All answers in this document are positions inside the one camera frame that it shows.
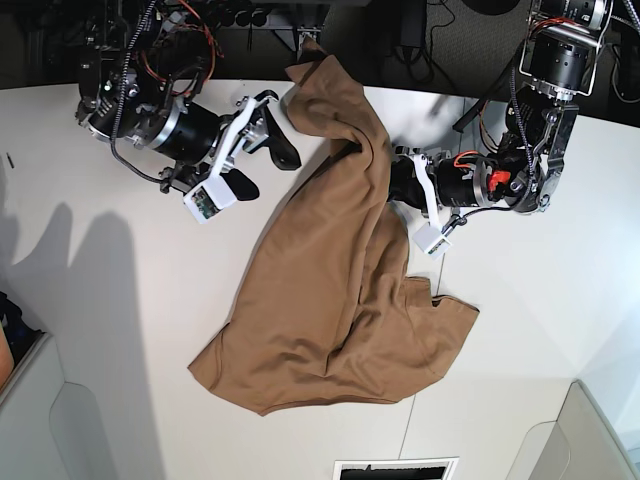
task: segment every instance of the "white table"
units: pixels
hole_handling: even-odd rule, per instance
[[[290,86],[214,81],[198,102],[224,113],[241,94]],[[366,93],[400,143],[477,141],[450,130],[462,99]],[[0,275],[26,317],[55,335],[66,380],[96,395],[122,479],[327,480],[337,459],[435,456],[461,457],[456,480],[504,478],[527,430],[555,419],[570,380],[640,299],[640,134],[580,118],[547,213],[474,217],[454,233],[442,276],[412,251],[409,273],[482,311],[445,380],[393,406],[261,418],[210,395],[186,366],[226,321],[265,224],[326,145],[274,111],[303,168],[279,171],[266,151],[242,156],[260,199],[203,227],[178,194],[161,195],[75,124],[77,100],[72,85],[0,92],[0,153],[16,165],[0,170]],[[120,149],[144,171],[164,165]]]

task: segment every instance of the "crumpled garment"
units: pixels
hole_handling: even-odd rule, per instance
[[[335,57],[290,67],[294,127],[332,151],[258,247],[230,322],[189,366],[211,393],[266,415],[394,403],[440,380],[478,311],[405,278],[407,232],[386,203],[387,132]]]

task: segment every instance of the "orange wire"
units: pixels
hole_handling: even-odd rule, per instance
[[[165,78],[161,77],[160,75],[158,75],[156,72],[153,71],[153,69],[151,68],[151,65],[149,65],[149,60],[147,59],[147,53],[144,50],[141,52],[140,57],[142,58],[142,64],[144,65],[144,69],[147,71],[149,75],[151,75],[153,78],[155,78],[159,82],[164,83],[167,81]]]
[[[557,17],[557,18],[548,18],[546,20],[542,20],[541,22],[538,22],[536,25],[534,25],[534,27],[532,28],[532,32],[538,32],[540,31],[540,29],[548,26],[548,25],[560,25],[563,23],[569,23],[572,25],[576,25],[576,22],[574,22],[573,20],[569,19],[569,18],[565,18],[565,17]]]
[[[211,76],[213,75],[213,69],[216,66],[216,47],[215,47],[215,40],[213,38],[213,35],[211,34],[211,30],[209,30],[209,27],[202,21],[202,18],[200,18],[200,15],[198,15],[198,12],[196,12],[193,7],[191,5],[189,5],[187,3],[186,0],[178,0],[183,6],[184,8],[186,8],[187,10],[189,10],[189,12],[196,17],[200,23],[202,23],[202,26],[204,27],[204,36],[207,37],[207,43],[209,44],[209,46],[211,47],[211,67],[209,68],[209,75],[207,75],[207,80],[211,78]]]
[[[466,152],[458,154],[458,156],[453,159],[453,166],[458,168],[471,168],[471,165],[468,163],[458,162],[458,160],[460,160],[462,157],[466,157],[467,155],[480,155],[480,152],[478,152],[477,150],[467,150]]]

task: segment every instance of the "cloth fold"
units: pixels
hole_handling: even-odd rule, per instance
[[[335,57],[287,70],[295,128],[339,160],[291,199],[258,247],[230,322],[189,366],[211,393],[265,415],[353,401],[393,403],[441,379],[477,310],[433,302],[405,278],[407,233],[387,205],[387,132]]]

